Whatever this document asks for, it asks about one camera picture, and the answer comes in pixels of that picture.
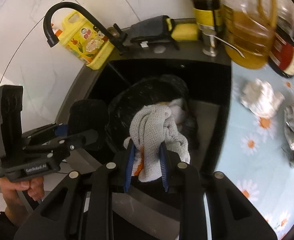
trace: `forearm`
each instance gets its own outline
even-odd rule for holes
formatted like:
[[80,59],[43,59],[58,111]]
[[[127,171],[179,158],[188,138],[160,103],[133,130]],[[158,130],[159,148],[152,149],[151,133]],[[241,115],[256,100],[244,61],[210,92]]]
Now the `forearm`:
[[28,212],[25,206],[12,203],[10,200],[6,200],[7,207],[5,209],[5,215],[12,222],[13,225],[19,227],[28,218]]

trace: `human hand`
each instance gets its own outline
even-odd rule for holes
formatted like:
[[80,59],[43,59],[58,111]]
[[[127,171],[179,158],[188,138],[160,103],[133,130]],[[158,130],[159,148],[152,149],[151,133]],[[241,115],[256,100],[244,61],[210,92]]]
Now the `human hand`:
[[0,189],[7,205],[23,205],[16,192],[17,190],[27,190],[28,195],[35,201],[41,199],[45,195],[43,177],[21,182],[10,182],[6,177],[2,177],[0,178]]

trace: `yellow sponge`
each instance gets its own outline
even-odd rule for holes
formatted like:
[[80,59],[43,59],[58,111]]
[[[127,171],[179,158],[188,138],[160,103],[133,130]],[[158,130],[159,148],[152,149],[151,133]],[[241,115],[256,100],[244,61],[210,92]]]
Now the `yellow sponge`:
[[196,23],[177,24],[171,37],[176,41],[196,41],[198,40],[198,26]]

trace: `jug handle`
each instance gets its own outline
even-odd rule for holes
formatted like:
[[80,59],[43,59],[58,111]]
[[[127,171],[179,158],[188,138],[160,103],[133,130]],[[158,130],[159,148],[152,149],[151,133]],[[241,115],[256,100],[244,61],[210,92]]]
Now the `jug handle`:
[[265,15],[263,6],[262,6],[262,0],[258,0],[258,12],[261,18],[263,18],[265,21],[269,23],[269,25],[272,28],[275,28],[277,25],[277,0],[271,0],[270,4],[270,19]]

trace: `metal screw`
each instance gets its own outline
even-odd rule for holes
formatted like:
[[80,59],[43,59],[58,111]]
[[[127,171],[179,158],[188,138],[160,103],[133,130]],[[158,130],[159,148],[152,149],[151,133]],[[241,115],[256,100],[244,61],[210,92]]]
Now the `metal screw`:
[[220,171],[215,172],[215,177],[217,179],[222,179],[224,177],[224,174]]
[[106,167],[107,167],[108,169],[114,169],[114,168],[116,168],[116,163],[107,163],[107,164],[106,164]]
[[187,163],[178,163],[177,166],[180,169],[186,169],[187,168]]
[[77,171],[72,171],[71,173],[69,173],[69,178],[71,179],[75,179],[79,176],[79,173]]

